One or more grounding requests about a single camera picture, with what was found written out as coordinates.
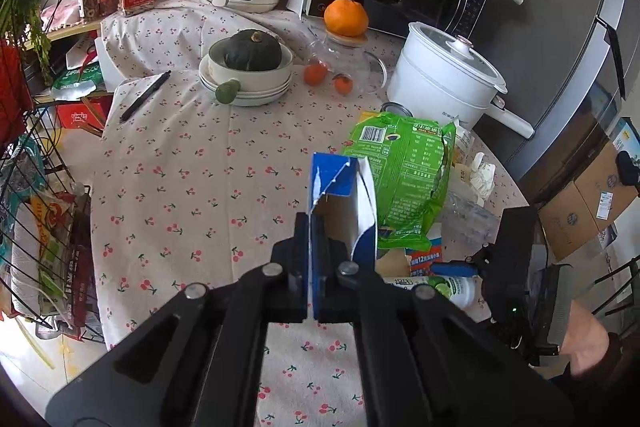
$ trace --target shelf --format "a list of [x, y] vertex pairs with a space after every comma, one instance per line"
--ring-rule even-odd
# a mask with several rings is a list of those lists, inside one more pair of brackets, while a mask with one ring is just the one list
[[[62, 28], [59, 30], [55, 30], [47, 33], [47, 37], [49, 37], [50, 41], [58, 41], [60, 39], [65, 39], [67, 37], [72, 37], [74, 35], [79, 35], [81, 33], [88, 33], [93, 30], [99, 30], [100, 24], [102, 23], [102, 19], [98, 21], [88, 22], [84, 24], [77, 24], [75, 26], [69, 26], [67, 28]], [[31, 42], [26, 43], [26, 48], [28, 50], [32, 49], [33, 46]]]
[[[101, 96], [107, 96], [108, 94], [113, 94], [112, 92], [107, 92], [104, 89], [97, 89], [95, 91], [90, 92], [86, 97], [87, 98], [100, 98]], [[66, 100], [53, 100], [49, 93], [47, 94], [37, 94], [33, 97], [33, 102], [36, 105], [60, 105], [63, 103], [82, 103], [81, 101], [76, 102], [67, 102]]]

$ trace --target green pumpkin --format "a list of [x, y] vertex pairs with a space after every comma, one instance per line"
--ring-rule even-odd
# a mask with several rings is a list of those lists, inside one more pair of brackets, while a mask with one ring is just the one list
[[225, 47], [225, 64], [236, 71], [276, 70], [282, 61], [280, 43], [260, 30], [243, 30]]

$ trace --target black pen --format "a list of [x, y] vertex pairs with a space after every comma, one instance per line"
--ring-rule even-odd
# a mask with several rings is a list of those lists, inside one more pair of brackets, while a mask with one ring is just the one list
[[166, 82], [166, 80], [171, 76], [171, 71], [167, 71], [163, 73], [160, 78], [158, 78], [153, 84], [146, 88], [146, 91], [140, 95], [120, 117], [120, 123], [125, 123], [129, 118], [131, 118], [134, 113], [142, 107], [142, 105], [151, 97], [153, 93], [155, 93], [158, 89], [162, 87], [162, 84]]

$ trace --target floor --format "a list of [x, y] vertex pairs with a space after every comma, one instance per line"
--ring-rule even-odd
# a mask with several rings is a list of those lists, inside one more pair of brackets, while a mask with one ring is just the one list
[[[94, 151], [99, 139], [81, 130], [65, 130], [58, 144], [61, 156], [76, 179], [85, 185], [93, 181]], [[53, 363], [50, 368], [35, 352], [20, 331], [20, 320], [34, 341], [45, 351]], [[44, 415], [45, 407], [56, 391], [89, 367], [106, 353], [104, 344], [78, 342], [62, 335], [43, 341], [35, 337], [35, 324], [22, 318], [0, 322], [0, 363], [31, 406]]]
[[[94, 155], [98, 147], [97, 137], [84, 131], [65, 131], [63, 134], [59, 150], [77, 181], [86, 185], [92, 183], [94, 165], [90, 162], [91, 158], [99, 156]], [[574, 297], [588, 309], [594, 309], [613, 293], [611, 281], [593, 288], [590, 286], [594, 279], [607, 273], [605, 255], [597, 240], [580, 248], [563, 262], [577, 269]], [[34, 336], [34, 324], [18, 320]], [[620, 331], [619, 315], [606, 317], [603, 322], [608, 330]], [[80, 343], [62, 336], [50, 341], [36, 341], [49, 356], [53, 368], [36, 354], [15, 319], [0, 322], [0, 363], [34, 409], [44, 414], [53, 394], [94, 363], [106, 352], [106, 347], [102, 344]], [[561, 373], [565, 365], [565, 360], [559, 360], [540, 372], [549, 378]]]
[[[20, 331], [20, 320], [34, 340], [45, 351], [53, 368], [49, 367], [30, 346]], [[0, 363], [15, 386], [31, 406], [44, 415], [54, 393], [82, 373], [107, 352], [104, 344], [77, 342], [60, 335], [50, 341], [35, 337], [35, 324], [22, 318], [0, 322]]]

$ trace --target small orange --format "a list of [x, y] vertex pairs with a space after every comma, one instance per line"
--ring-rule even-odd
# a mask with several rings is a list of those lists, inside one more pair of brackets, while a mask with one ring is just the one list
[[362, 4], [354, 0], [335, 0], [324, 10], [324, 24], [336, 35], [359, 37], [369, 26]]
[[319, 86], [319, 84], [324, 80], [327, 71], [329, 71], [329, 68], [327, 68], [322, 62], [309, 64], [305, 68], [303, 75], [305, 84], [308, 84], [309, 86]]
[[343, 95], [348, 95], [353, 90], [353, 80], [345, 74], [336, 74], [334, 76], [334, 88]]

